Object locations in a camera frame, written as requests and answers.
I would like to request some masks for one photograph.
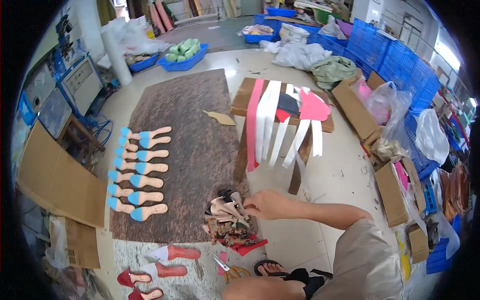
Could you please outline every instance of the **tile floor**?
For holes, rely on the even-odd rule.
[[[160,67],[153,67],[134,76],[133,81],[112,95],[103,106],[101,113],[114,123],[113,134],[106,144],[104,156],[99,158],[95,173],[107,179],[107,171],[113,169],[112,159],[120,127],[129,123],[130,114],[137,105],[145,87],[174,77],[214,69],[225,69],[230,98],[233,99],[244,77],[265,78],[289,82],[297,86],[316,88],[312,78],[303,71],[273,65],[274,55],[261,49],[244,49],[207,54],[197,65],[186,72],[166,72]],[[364,159],[364,152],[351,128],[342,118],[337,108],[332,109],[335,123],[333,133],[324,133],[324,153],[322,157],[310,157],[305,178],[297,198],[301,201],[316,203],[353,204],[369,211],[381,229],[384,239],[396,248],[396,240],[386,224],[383,208],[380,205],[375,188],[372,169]],[[239,136],[244,118],[236,117]],[[295,128],[289,126],[280,156],[285,156],[288,145],[293,139]],[[252,192],[262,188],[275,188],[288,195],[287,189],[293,171],[281,167],[280,159],[273,169],[260,165],[249,173],[248,179]],[[138,248],[137,242],[112,240],[109,231],[109,208],[105,209],[105,228],[97,231],[101,270],[97,274],[110,287],[113,299],[126,299],[127,291],[119,289],[116,276],[127,264],[136,264],[133,253]],[[316,268],[331,271],[335,257],[335,245],[341,230],[312,222],[309,220],[260,221],[263,238],[269,243],[252,257],[260,260],[263,251],[269,259],[283,264],[288,270],[296,267]],[[239,265],[251,268],[255,259],[236,260]],[[215,268],[206,261],[207,269]],[[204,280],[217,281],[215,272],[206,272]],[[219,299],[218,290],[208,289],[206,294],[197,294],[197,299]]]

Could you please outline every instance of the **foot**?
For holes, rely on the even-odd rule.
[[[277,272],[287,272],[284,267],[279,264],[270,264],[265,263],[261,266],[258,266],[258,271],[262,274],[262,276],[268,277],[269,273],[277,273]]]

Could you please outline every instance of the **red leather strip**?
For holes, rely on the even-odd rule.
[[[264,87],[264,79],[255,80],[255,86],[250,96],[247,106],[247,172],[253,172],[258,164],[255,164],[255,128],[257,120],[257,107],[262,95]]]

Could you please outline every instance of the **flip-flop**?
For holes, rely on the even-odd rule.
[[[279,264],[277,263],[276,261],[273,261],[273,260],[270,260],[270,259],[265,259],[265,260],[262,260],[262,261],[259,261],[257,262],[257,264],[255,265],[255,267],[253,267],[253,270],[255,271],[255,274],[257,274],[257,276],[263,276],[262,273],[260,273],[260,271],[258,270],[258,267],[263,265],[263,264]],[[273,276],[273,277],[283,277],[283,276],[287,276],[288,273],[287,272],[273,272],[273,273],[268,273],[268,276]]]

